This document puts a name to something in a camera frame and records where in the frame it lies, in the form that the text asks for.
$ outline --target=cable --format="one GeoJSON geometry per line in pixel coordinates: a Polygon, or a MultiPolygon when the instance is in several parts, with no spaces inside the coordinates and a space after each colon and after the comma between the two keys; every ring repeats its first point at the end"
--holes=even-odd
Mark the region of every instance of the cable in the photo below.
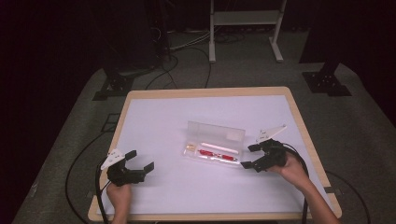
{"type": "Polygon", "coordinates": [[[186,48],[186,47],[188,47],[190,45],[194,45],[194,44],[197,44],[199,42],[202,42],[202,41],[204,41],[204,40],[209,38],[209,34],[210,33],[207,32],[206,34],[204,34],[204,35],[202,35],[202,36],[200,36],[200,37],[198,37],[196,39],[193,39],[192,41],[190,41],[190,42],[188,42],[188,43],[186,43],[184,45],[180,45],[180,46],[177,46],[177,47],[172,47],[172,48],[170,48],[170,50],[183,49],[183,48],[186,48]]]}
{"type": "Polygon", "coordinates": [[[178,65],[178,58],[177,58],[176,56],[174,56],[174,55],[171,55],[171,58],[174,58],[175,61],[176,61],[176,63],[175,63],[175,64],[171,67],[171,69],[169,69],[169,70],[163,69],[163,70],[165,70],[165,72],[159,74],[159,75],[156,76],[154,79],[152,79],[152,80],[148,83],[148,85],[146,86],[145,90],[148,90],[148,89],[149,89],[149,86],[150,86],[155,80],[157,80],[157,78],[159,78],[159,77],[161,77],[161,76],[163,76],[163,75],[165,75],[165,74],[168,74],[169,77],[172,79],[172,81],[175,83],[175,81],[173,80],[173,78],[172,78],[172,76],[169,74],[169,72],[172,71],[172,70],[178,65]]]}
{"type": "MultiPolygon", "coordinates": [[[[306,175],[309,177],[309,173],[308,173],[308,168],[306,167],[306,163],[304,161],[304,159],[300,156],[300,154],[297,152],[297,150],[292,147],[289,144],[285,144],[282,143],[283,146],[287,146],[287,147],[283,147],[286,151],[288,151],[290,154],[294,155],[301,163],[301,165],[303,166],[303,169],[306,173],[306,175]]],[[[304,205],[303,205],[303,217],[301,220],[302,224],[306,223],[306,216],[308,214],[308,202],[306,201],[306,198],[304,198],[304,205]]]]}
{"type": "Polygon", "coordinates": [[[100,190],[100,192],[102,193],[103,192],[103,190],[109,185],[111,183],[111,181],[107,181],[107,183],[105,184],[105,186],[100,190]]]}
{"type": "Polygon", "coordinates": [[[364,207],[364,212],[365,212],[366,217],[367,217],[367,223],[370,224],[370,223],[371,223],[371,218],[370,218],[369,209],[367,208],[366,202],[363,200],[363,198],[362,198],[361,195],[358,193],[358,191],[357,191],[348,181],[346,181],[346,180],[345,180],[343,177],[341,177],[340,175],[337,175],[337,174],[335,174],[335,173],[333,173],[333,172],[330,172],[330,171],[328,171],[328,170],[325,170],[324,172],[326,172],[326,174],[333,175],[333,176],[339,178],[340,180],[344,181],[344,183],[346,183],[346,184],[353,190],[353,192],[355,192],[355,194],[358,196],[359,200],[361,200],[361,204],[362,204],[363,207],[364,207]]]}
{"type": "Polygon", "coordinates": [[[156,31],[158,31],[158,37],[157,37],[157,41],[158,40],[160,40],[161,39],[161,36],[162,36],[162,32],[161,32],[161,30],[160,29],[158,29],[157,27],[150,27],[150,29],[151,30],[156,30],[156,31]]]}
{"type": "MultiPolygon", "coordinates": [[[[209,72],[208,72],[208,74],[207,74],[207,78],[206,78],[206,82],[205,82],[205,88],[207,88],[207,84],[208,84],[209,79],[210,79],[210,74],[211,74],[211,72],[212,72],[212,64],[211,64],[210,61],[209,61],[209,56],[208,56],[207,53],[206,53],[204,50],[202,50],[202,49],[198,49],[198,48],[184,48],[184,49],[196,49],[196,50],[201,51],[201,52],[206,56],[206,58],[207,58],[207,63],[208,63],[208,65],[209,65],[209,72]]],[[[181,51],[181,50],[184,50],[184,49],[177,49],[177,50],[175,50],[174,52],[181,51]]]]}
{"type": "Polygon", "coordinates": [[[166,90],[166,87],[168,87],[168,86],[171,85],[171,84],[175,84],[175,83],[172,82],[172,81],[166,83],[166,84],[163,86],[163,90],[166,90]]]}
{"type": "Polygon", "coordinates": [[[96,166],[96,172],[95,172],[95,191],[96,191],[96,199],[98,200],[98,205],[99,209],[101,211],[102,219],[105,222],[105,224],[108,224],[108,219],[106,215],[105,208],[103,207],[103,202],[102,202],[102,192],[105,188],[100,189],[100,175],[102,173],[101,166],[105,162],[106,157],[104,157],[96,166]]]}
{"type": "Polygon", "coordinates": [[[136,78],[136,77],[140,77],[140,76],[152,73],[155,69],[157,69],[157,67],[158,67],[158,65],[156,65],[156,66],[154,66],[152,68],[149,68],[147,70],[143,70],[141,72],[136,72],[136,73],[132,73],[132,74],[129,74],[129,75],[121,75],[121,76],[122,77],[128,77],[128,78],[130,78],[130,77],[131,78],[136,78]]]}
{"type": "Polygon", "coordinates": [[[70,198],[69,198],[69,192],[68,192],[68,189],[67,189],[67,187],[68,187],[68,182],[69,182],[69,177],[70,177],[71,171],[73,170],[74,165],[76,164],[76,161],[79,159],[79,157],[82,155],[82,153],[83,153],[85,150],[87,150],[87,148],[88,148],[93,142],[95,142],[98,138],[100,138],[102,135],[104,135],[105,133],[107,133],[107,131],[109,131],[109,130],[111,130],[111,129],[113,129],[113,128],[114,128],[114,127],[109,128],[108,130],[106,130],[106,131],[100,133],[100,134],[97,135],[93,140],[91,140],[91,142],[88,143],[88,144],[78,153],[78,155],[77,155],[77,156],[75,157],[75,159],[73,160],[73,163],[72,163],[72,165],[70,166],[70,168],[69,168],[69,170],[68,170],[68,172],[67,172],[66,181],[65,181],[65,183],[64,183],[64,194],[65,194],[65,196],[66,196],[67,203],[69,204],[69,206],[70,206],[70,208],[72,209],[73,213],[74,213],[83,223],[87,223],[87,224],[88,224],[88,222],[78,213],[78,211],[77,211],[76,208],[73,206],[73,204],[72,204],[72,202],[71,202],[71,200],[70,200],[70,198]]]}

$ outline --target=gray carpet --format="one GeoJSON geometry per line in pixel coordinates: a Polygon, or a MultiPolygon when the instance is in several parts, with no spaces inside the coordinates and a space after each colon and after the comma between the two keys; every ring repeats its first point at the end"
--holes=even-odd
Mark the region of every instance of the gray carpet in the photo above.
{"type": "MultiPolygon", "coordinates": [[[[283,63],[276,62],[268,35],[245,34],[239,42],[217,44],[217,62],[211,64],[207,87],[289,87],[325,170],[340,175],[361,194],[372,223],[393,223],[396,219],[396,194],[393,192],[396,189],[395,128],[363,88],[359,77],[343,65],[335,74],[352,96],[329,97],[324,93],[311,93],[302,72],[318,71],[322,64],[298,63],[307,33],[280,33],[278,45],[283,63]]],[[[171,34],[172,46],[196,37],[171,34]]],[[[194,47],[208,50],[207,44],[194,47]]],[[[173,55],[178,58],[178,64],[170,74],[176,85],[164,75],[148,88],[204,88],[210,69],[206,56],[196,49],[184,49],[173,55]]],[[[164,63],[164,67],[172,67],[173,62],[164,63]]],[[[144,90],[162,72],[162,69],[156,69],[136,78],[133,90],[144,90]]],[[[64,184],[73,161],[101,133],[107,116],[120,113],[122,109],[125,97],[92,100],[105,79],[103,70],[92,74],[14,223],[82,223],[67,203],[64,184]]],[[[104,133],[90,144],[70,173],[70,200],[87,221],[94,192],[94,170],[108,152],[111,139],[112,133],[104,133]]],[[[339,178],[328,177],[337,189],[337,199],[343,210],[341,221],[366,223],[364,208],[355,192],[339,178]]],[[[299,220],[279,223],[299,223],[299,220]]]]}

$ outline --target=hand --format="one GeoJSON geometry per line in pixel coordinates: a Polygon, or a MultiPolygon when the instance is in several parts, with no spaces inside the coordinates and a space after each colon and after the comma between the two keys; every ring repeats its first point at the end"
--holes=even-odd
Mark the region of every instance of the hand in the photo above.
{"type": "Polygon", "coordinates": [[[115,210],[112,224],[127,223],[132,200],[131,184],[117,187],[115,184],[110,183],[106,192],[115,210]]]}
{"type": "Polygon", "coordinates": [[[305,196],[315,222],[323,224],[340,223],[294,155],[287,152],[285,166],[276,165],[267,170],[282,175],[305,196]]]}
{"type": "Polygon", "coordinates": [[[303,166],[298,159],[289,152],[286,152],[286,164],[284,166],[275,165],[267,170],[282,175],[283,178],[299,190],[311,184],[311,180],[305,173],[303,166]]]}

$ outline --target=metal stand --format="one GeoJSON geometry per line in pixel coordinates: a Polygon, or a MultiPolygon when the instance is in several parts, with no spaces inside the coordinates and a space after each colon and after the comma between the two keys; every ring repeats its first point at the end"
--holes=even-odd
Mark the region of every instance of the metal stand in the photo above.
{"type": "Polygon", "coordinates": [[[306,83],[313,93],[327,93],[329,96],[350,96],[346,86],[341,85],[334,75],[339,61],[329,60],[319,72],[303,72],[306,83]]]}
{"type": "Polygon", "coordinates": [[[214,0],[210,1],[210,41],[209,41],[209,61],[216,62],[215,52],[215,25],[259,25],[275,24],[274,36],[269,37],[271,48],[276,57],[276,61],[283,62],[283,57],[277,46],[277,37],[282,23],[287,0],[282,0],[279,10],[266,11],[218,11],[215,12],[214,0]]]}
{"type": "Polygon", "coordinates": [[[114,70],[105,69],[107,79],[102,89],[97,91],[93,97],[93,101],[104,101],[109,96],[126,96],[132,89],[134,78],[123,77],[114,70]]]}

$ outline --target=table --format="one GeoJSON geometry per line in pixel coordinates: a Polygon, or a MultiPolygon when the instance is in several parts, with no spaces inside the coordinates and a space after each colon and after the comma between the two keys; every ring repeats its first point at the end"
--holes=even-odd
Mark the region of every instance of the table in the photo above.
{"type": "Polygon", "coordinates": [[[214,0],[210,2],[210,40],[209,61],[216,61],[215,25],[259,25],[274,24],[274,36],[269,37],[271,48],[278,63],[283,62],[282,54],[277,46],[277,36],[283,20],[287,0],[282,0],[279,10],[257,11],[215,11],[214,0]]]}
{"type": "MultiPolygon", "coordinates": [[[[256,129],[261,125],[257,126],[257,121],[262,116],[262,123],[266,123],[264,126],[273,127],[280,120],[286,121],[287,131],[277,135],[275,140],[287,142],[299,150],[307,163],[314,184],[322,191],[336,216],[340,217],[342,211],[335,195],[324,192],[324,188],[330,188],[331,185],[290,90],[286,87],[255,87],[131,91],[128,94],[109,151],[113,148],[130,147],[124,152],[126,153],[130,149],[136,149],[137,157],[132,159],[133,164],[128,167],[130,169],[141,169],[151,161],[155,162],[155,169],[146,176],[145,182],[134,186],[130,219],[300,219],[304,197],[280,176],[183,159],[186,118],[206,123],[216,122],[223,126],[230,124],[229,127],[242,127],[246,130],[248,146],[258,134],[256,129]],[[238,105],[230,104],[235,101],[239,102],[238,105]],[[206,106],[206,110],[197,109],[195,106],[206,106]],[[148,131],[140,129],[142,125],[147,125],[148,131]],[[186,172],[192,177],[183,175],[186,172]],[[210,203],[207,203],[206,196],[209,197],[210,203]]],[[[254,157],[253,154],[244,153],[247,158],[254,157]]],[[[106,183],[106,172],[102,173],[100,182],[103,187],[106,183]]],[[[111,204],[107,202],[105,209],[111,219],[111,204]]],[[[92,221],[102,220],[98,214],[96,198],[92,200],[88,217],[92,221]]]]}

